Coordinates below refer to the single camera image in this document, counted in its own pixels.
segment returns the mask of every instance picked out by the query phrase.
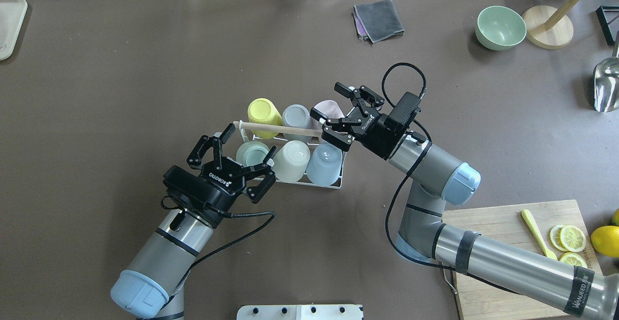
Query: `wooden mug tree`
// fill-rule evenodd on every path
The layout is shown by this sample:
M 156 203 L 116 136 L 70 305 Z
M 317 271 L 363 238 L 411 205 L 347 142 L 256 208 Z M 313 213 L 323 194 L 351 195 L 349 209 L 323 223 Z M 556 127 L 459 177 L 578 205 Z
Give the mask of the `wooden mug tree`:
M 566 16 L 580 0 L 567 0 L 559 9 L 546 5 L 531 7 L 522 15 L 527 25 L 527 38 L 546 49 L 565 47 L 574 36 L 572 21 Z

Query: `cloth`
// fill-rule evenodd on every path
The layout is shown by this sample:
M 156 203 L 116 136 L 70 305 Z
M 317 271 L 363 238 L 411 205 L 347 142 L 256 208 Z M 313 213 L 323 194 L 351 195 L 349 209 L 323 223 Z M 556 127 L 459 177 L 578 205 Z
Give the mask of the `cloth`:
M 365 5 L 354 5 L 353 17 L 355 23 L 361 24 L 362 29 L 367 34 L 367 38 L 372 43 L 390 38 L 391 36 L 404 33 L 404 27 L 400 23 L 400 17 L 396 11 L 396 5 L 392 0 L 383 0 Z M 359 31 L 357 33 L 365 40 L 365 35 Z

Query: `round wooden base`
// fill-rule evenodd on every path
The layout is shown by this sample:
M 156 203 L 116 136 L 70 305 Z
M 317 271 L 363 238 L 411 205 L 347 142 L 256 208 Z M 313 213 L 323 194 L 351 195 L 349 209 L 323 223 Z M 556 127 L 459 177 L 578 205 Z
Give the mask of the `round wooden base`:
M 535 6 L 522 15 L 527 25 L 527 38 L 535 45 L 545 49 L 559 49 L 565 47 L 574 37 L 574 26 L 568 16 L 564 16 L 551 29 L 546 29 L 544 23 L 557 9 L 550 6 Z

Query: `yellow knife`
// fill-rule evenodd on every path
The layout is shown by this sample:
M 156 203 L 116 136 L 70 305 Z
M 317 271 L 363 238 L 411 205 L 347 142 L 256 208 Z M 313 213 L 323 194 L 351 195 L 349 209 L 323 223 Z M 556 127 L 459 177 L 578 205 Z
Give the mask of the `yellow knife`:
M 529 230 L 531 230 L 531 233 L 533 233 L 535 240 L 537 240 L 537 243 L 544 251 L 544 254 L 546 255 L 546 257 L 559 260 L 557 258 L 557 255 L 554 252 L 552 252 L 550 249 L 548 249 L 548 247 L 546 246 L 546 242 L 542 238 L 540 229 L 539 227 L 537 227 L 537 223 L 535 222 L 535 219 L 533 218 L 533 214 L 531 214 L 531 211 L 524 209 L 520 213 L 522 214 L 522 218 L 524 218 L 524 221 L 527 223 L 527 226 L 529 226 Z

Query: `cutting board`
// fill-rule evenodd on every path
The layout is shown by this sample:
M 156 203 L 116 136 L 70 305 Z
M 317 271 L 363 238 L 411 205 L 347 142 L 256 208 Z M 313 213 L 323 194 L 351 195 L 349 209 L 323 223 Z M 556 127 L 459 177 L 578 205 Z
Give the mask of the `cutting board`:
M 559 258 L 564 252 L 555 249 L 550 243 L 550 228 L 555 225 L 575 225 L 582 229 L 588 241 L 585 250 L 579 254 L 587 262 L 588 268 L 595 273 L 602 273 L 576 201 L 449 210 L 442 218 L 449 225 L 480 232 L 487 238 L 543 254 L 520 216 L 520 211 L 526 208 L 535 217 L 546 244 Z M 455 283 L 459 294 L 458 308 L 463 320 L 528 320 L 566 315 L 544 303 L 501 291 L 462 274 L 456 274 Z

